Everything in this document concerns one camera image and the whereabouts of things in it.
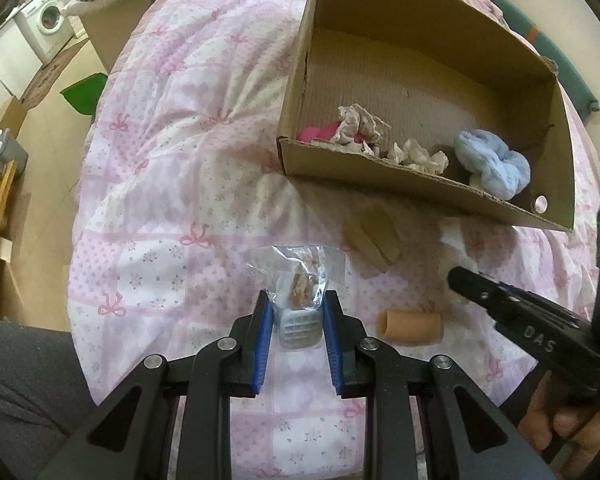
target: cardboard box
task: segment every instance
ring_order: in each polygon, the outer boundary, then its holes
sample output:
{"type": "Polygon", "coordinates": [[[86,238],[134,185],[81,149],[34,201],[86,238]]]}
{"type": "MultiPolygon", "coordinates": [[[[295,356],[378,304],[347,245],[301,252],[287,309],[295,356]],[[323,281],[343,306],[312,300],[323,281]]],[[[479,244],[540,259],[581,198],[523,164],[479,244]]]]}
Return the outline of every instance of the cardboard box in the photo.
{"type": "Polygon", "coordinates": [[[11,135],[15,139],[20,133],[20,127],[26,116],[27,111],[22,106],[22,103],[11,96],[2,108],[0,108],[0,128],[10,128],[11,135]]]}
{"type": "Polygon", "coordinates": [[[571,137],[557,78],[541,57],[461,0],[307,0],[278,127],[283,171],[456,206],[510,225],[573,229],[571,137]],[[444,176],[295,140],[358,103],[392,126],[381,150],[415,138],[449,156],[444,176]],[[452,145],[498,134],[531,166],[510,203],[468,186],[452,145]],[[534,213],[544,196],[548,208],[534,213]]]}

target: bed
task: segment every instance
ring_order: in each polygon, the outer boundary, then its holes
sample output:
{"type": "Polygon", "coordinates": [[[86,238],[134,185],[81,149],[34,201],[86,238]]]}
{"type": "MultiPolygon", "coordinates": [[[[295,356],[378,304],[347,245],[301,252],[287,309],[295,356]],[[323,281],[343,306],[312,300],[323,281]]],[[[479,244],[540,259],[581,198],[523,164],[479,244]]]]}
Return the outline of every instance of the bed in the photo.
{"type": "MultiPolygon", "coordinates": [[[[305,0],[157,0],[118,59],[88,136],[74,225],[68,313],[100,402],[147,354],[197,352],[248,314],[249,248],[347,251],[344,310],[370,334],[386,308],[437,310],[445,336],[403,354],[453,357],[502,402],[534,362],[476,305],[450,306],[440,279],[444,226],[480,270],[590,317],[598,271],[600,163],[568,110],[576,174],[573,233],[513,228],[419,200],[289,179],[276,125],[305,0]],[[402,258],[378,275],[342,227],[381,204],[402,258]]],[[[464,0],[506,27],[489,0],[464,0]]],[[[340,400],[324,348],[272,350],[263,393],[232,400],[234,478],[333,478],[362,468],[364,402],[340,400]]]]}

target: green plastic object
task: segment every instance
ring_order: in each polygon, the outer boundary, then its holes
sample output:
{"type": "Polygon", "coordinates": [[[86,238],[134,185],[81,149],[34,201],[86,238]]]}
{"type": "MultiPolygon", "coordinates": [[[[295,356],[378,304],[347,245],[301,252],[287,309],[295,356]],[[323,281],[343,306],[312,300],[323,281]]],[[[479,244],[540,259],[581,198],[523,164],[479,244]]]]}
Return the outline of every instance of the green plastic object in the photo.
{"type": "Polygon", "coordinates": [[[94,116],[107,79],[106,74],[93,74],[65,88],[60,93],[78,113],[94,116]]]}

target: gray trash bin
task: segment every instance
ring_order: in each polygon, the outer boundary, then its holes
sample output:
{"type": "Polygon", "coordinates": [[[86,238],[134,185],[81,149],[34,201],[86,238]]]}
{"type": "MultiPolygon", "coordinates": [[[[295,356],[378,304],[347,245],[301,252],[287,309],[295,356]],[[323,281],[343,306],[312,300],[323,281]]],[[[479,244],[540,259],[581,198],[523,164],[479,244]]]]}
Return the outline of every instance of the gray trash bin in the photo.
{"type": "Polygon", "coordinates": [[[0,130],[0,161],[6,164],[15,160],[18,163],[15,178],[18,178],[24,171],[28,158],[29,153],[13,138],[11,130],[8,128],[0,130]]]}

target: tile floor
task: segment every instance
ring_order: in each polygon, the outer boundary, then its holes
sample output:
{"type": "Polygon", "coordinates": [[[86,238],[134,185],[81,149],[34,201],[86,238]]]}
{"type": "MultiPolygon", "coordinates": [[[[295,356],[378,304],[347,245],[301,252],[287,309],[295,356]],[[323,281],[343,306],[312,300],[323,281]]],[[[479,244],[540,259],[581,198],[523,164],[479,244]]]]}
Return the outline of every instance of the tile floor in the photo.
{"type": "Polygon", "coordinates": [[[71,108],[60,91],[96,72],[106,71],[87,43],[28,112],[18,135],[29,161],[7,211],[5,235],[13,241],[13,253],[10,264],[0,262],[0,317],[19,324],[68,330],[75,189],[91,118],[71,108]]]}

